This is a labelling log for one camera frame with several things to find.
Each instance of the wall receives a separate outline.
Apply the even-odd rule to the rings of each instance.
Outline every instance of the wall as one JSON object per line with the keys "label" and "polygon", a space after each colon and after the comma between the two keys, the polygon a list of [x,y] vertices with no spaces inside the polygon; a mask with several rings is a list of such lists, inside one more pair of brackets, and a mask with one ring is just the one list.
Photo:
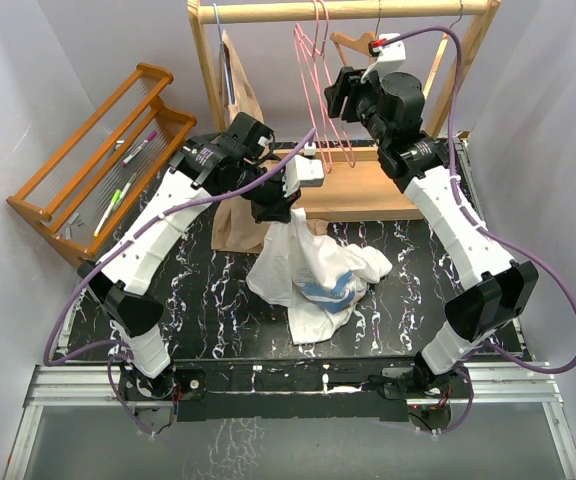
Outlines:
{"label": "wall", "polygon": [[[576,2],[544,2],[475,125],[471,160],[495,232],[538,253],[576,291]],[[542,275],[523,318],[540,360],[576,351],[576,323]],[[576,442],[576,369],[558,377]]]}
{"label": "wall", "polygon": [[75,272],[5,203],[92,112],[34,0],[0,0],[0,478]]}
{"label": "wall", "polygon": [[[132,72],[140,61],[165,66],[175,75],[175,82],[164,92],[171,104],[195,114],[199,120],[197,133],[213,129],[197,54],[190,32],[186,2],[183,0],[38,0],[59,38],[73,68],[97,106]],[[219,4],[242,3],[227,0]],[[263,3],[266,0],[246,0]],[[510,58],[521,33],[528,25],[539,2],[504,0],[475,62],[470,78],[462,89],[460,129],[470,129],[483,108],[497,78]],[[407,31],[440,23],[450,25],[456,18],[382,19],[380,32]],[[469,19],[455,26],[463,33]],[[374,30],[375,20],[334,21],[331,31],[359,36]],[[241,57],[247,76],[264,111],[266,122],[279,139],[297,139],[309,129],[309,115],[301,86],[293,46],[292,22],[227,25]],[[305,31],[314,35],[313,24]],[[217,28],[208,26],[211,51],[217,59]],[[406,43],[408,59],[405,70],[425,81],[435,57],[440,35],[425,35]],[[331,75],[341,66],[332,43],[328,43]],[[360,55],[350,56],[357,66],[365,65]],[[449,69],[451,55],[443,62],[435,85],[441,85]],[[428,101],[431,107],[439,89]],[[352,137],[365,138],[361,127],[352,130]]]}

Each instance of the pen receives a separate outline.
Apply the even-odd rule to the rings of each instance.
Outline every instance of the pen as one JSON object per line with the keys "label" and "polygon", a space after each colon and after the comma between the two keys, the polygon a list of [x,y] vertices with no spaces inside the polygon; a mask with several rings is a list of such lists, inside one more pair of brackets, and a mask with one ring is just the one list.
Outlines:
{"label": "pen", "polygon": [[113,207],[119,201],[120,195],[121,195],[121,190],[119,190],[119,189],[115,190],[115,194],[112,196],[112,200],[110,201],[108,208],[106,208],[106,211],[104,212],[104,216],[101,217],[101,221],[99,222],[99,225],[97,225],[97,228],[95,229],[95,233],[94,233],[95,238],[99,236],[99,232],[101,231],[101,227],[103,227],[104,223],[106,223],[106,220],[108,220],[108,217],[110,217],[110,214],[113,211]]}
{"label": "pen", "polygon": [[128,180],[128,183],[126,183],[126,185],[124,186],[124,189],[121,191],[121,194],[119,195],[119,199],[117,200],[117,203],[115,203],[115,206],[112,208],[112,211],[114,212],[115,210],[117,210],[119,208],[119,205],[121,205],[121,202],[124,201],[124,198],[126,196],[126,194],[128,193],[128,190],[130,190],[130,187],[132,186],[132,184],[134,183],[135,179],[137,178],[137,174],[133,173],[130,176],[130,179]]}
{"label": "pen", "polygon": [[124,167],[128,165],[128,162],[130,162],[133,158],[135,158],[139,154],[139,152],[141,152],[141,149],[144,148],[146,145],[148,145],[148,142],[152,142],[156,136],[157,131],[155,130],[150,135],[148,135],[148,137],[143,142],[141,142],[137,147],[135,147],[132,150],[132,152],[130,152],[128,156],[122,160],[121,164]]}

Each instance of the robotic hand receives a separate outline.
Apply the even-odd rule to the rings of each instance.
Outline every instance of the robotic hand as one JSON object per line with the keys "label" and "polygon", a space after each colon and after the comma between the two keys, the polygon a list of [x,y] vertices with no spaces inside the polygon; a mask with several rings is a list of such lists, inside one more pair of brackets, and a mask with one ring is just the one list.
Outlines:
{"label": "robotic hand", "polygon": [[415,355],[408,389],[429,390],[447,381],[482,340],[521,314],[537,282],[532,262],[519,264],[501,245],[484,237],[460,208],[483,225],[467,200],[451,193],[447,156],[420,130],[421,82],[392,72],[343,67],[325,89],[330,118],[361,122],[378,146],[384,173],[414,203],[450,254],[464,292],[445,306],[446,320],[435,338]]}
{"label": "robotic hand", "polygon": [[[226,132],[188,139],[171,159],[170,168],[154,198],[114,248],[131,238],[148,219],[190,200],[182,192],[214,196],[261,177],[266,173],[261,163],[273,158],[271,139],[274,139],[273,131],[245,113],[239,113]],[[269,145],[270,152],[262,156]],[[251,200],[252,215],[257,222],[285,223],[290,221],[291,206],[301,196],[300,186],[319,186],[322,182],[320,162],[296,157],[244,198]],[[140,392],[146,396],[166,396],[174,381],[174,365],[158,325],[164,306],[150,296],[147,289],[168,251],[204,208],[191,207],[165,217],[139,238],[129,255],[123,254],[108,264],[88,285],[122,340],[129,345],[136,367],[133,376],[137,377]],[[83,278],[94,267],[93,262],[84,262],[78,274]]]}

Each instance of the beige cloth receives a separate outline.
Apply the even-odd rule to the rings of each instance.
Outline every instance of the beige cloth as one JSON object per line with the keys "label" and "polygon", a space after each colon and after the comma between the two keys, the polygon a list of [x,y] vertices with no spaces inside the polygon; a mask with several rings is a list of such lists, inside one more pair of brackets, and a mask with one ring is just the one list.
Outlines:
{"label": "beige cloth", "polygon": [[[220,94],[226,108],[230,124],[239,112],[245,112],[260,122],[264,121],[261,107],[255,97],[248,78],[244,72],[239,56],[226,31],[223,32],[224,49],[230,65],[230,76],[235,94],[235,104],[228,104],[228,89],[224,75],[224,62],[219,62]],[[212,226],[212,248],[227,252],[260,253],[264,246],[264,237],[270,228],[269,222],[255,223],[252,216],[250,200],[235,197],[221,202],[215,213]],[[315,235],[324,235],[328,222],[309,220],[308,228]]]}

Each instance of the marble tabletop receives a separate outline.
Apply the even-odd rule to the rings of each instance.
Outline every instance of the marble tabletop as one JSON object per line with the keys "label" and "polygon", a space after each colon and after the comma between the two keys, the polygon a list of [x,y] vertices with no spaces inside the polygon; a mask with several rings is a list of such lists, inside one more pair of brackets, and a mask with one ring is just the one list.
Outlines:
{"label": "marble tabletop", "polygon": [[[144,193],[133,216],[154,189]],[[332,339],[295,346],[286,309],[268,305],[246,285],[257,256],[211,250],[215,210],[212,206],[195,220],[150,285],[149,293],[165,305],[160,325],[173,359],[410,356],[432,340],[444,322],[446,301],[461,291],[450,257],[425,221],[331,223],[328,234],[339,243],[373,246],[393,269],[370,288]],[[68,350],[109,337],[119,338],[118,332],[101,307],[82,296]],[[511,352],[525,353],[512,324],[496,340]],[[103,361],[107,355],[98,349],[81,360]]]}

